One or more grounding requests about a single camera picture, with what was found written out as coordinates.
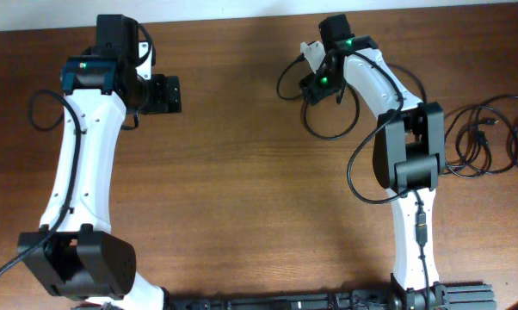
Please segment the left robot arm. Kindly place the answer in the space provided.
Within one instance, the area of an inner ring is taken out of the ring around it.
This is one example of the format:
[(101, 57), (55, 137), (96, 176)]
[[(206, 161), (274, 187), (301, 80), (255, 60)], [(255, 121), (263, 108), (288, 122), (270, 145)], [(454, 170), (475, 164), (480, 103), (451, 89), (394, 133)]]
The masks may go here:
[(96, 43), (69, 57), (55, 98), (64, 133), (49, 202), (17, 250), (44, 290), (101, 309), (168, 309), (165, 288), (137, 271), (131, 244), (111, 233), (109, 192), (115, 147), (128, 115), (176, 114), (179, 79), (155, 74), (150, 35), (125, 15), (99, 15)]

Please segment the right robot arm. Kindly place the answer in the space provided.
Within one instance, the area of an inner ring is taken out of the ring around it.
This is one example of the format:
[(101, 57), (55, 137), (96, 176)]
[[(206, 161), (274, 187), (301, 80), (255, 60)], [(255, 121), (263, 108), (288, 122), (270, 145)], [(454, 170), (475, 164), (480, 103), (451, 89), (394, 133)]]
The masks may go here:
[(396, 258), (392, 272), (394, 309), (439, 307), (441, 285), (433, 258), (432, 207), (445, 169), (441, 106), (410, 93), (385, 63), (376, 42), (353, 34), (344, 14), (318, 25), (321, 39), (303, 43), (311, 74), (300, 83), (305, 102), (351, 90), (376, 118), (365, 138), (373, 143), (373, 172), (392, 206)]

